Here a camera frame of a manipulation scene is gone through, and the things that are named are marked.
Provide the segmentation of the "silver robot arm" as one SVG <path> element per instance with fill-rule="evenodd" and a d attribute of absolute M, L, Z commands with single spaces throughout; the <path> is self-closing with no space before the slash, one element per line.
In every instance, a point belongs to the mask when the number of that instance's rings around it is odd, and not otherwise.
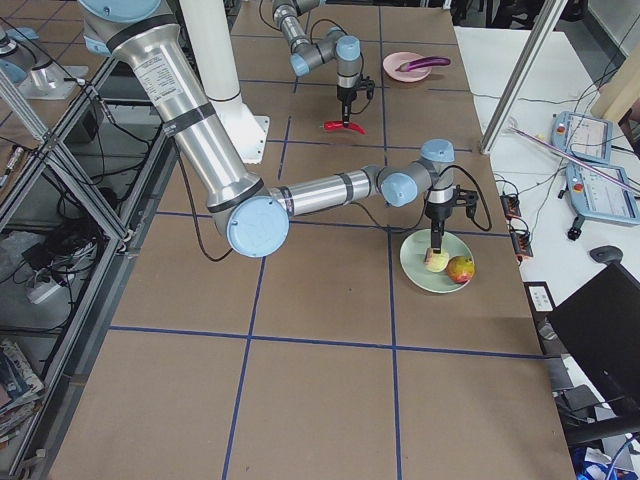
<path fill-rule="evenodd" d="M 367 98 L 371 99 L 371 90 L 375 84 L 362 74 L 364 60 L 360 40 L 346 33 L 340 26 L 333 26 L 323 38 L 314 41 L 299 21 L 300 16 L 324 4 L 325 1 L 273 1 L 274 26 L 287 41 L 290 64 L 298 78 L 308 75 L 321 65 L 336 62 L 336 96 L 341 104 L 341 118 L 325 122 L 324 129 L 345 129 L 364 134 L 364 129 L 351 121 L 352 104 L 362 90 L 367 91 Z"/>
<path fill-rule="evenodd" d="M 207 208 L 230 247 L 264 257 L 281 247 L 292 217 L 381 195 L 402 207 L 422 198 L 439 248 L 457 190 L 452 145 L 426 142 L 402 169 L 369 165 L 295 185 L 267 188 L 248 165 L 266 132 L 243 103 L 225 10 L 185 1 L 177 20 L 164 1 L 85 1 L 87 47 L 128 64 L 158 111 L 166 135 L 204 184 Z"/>

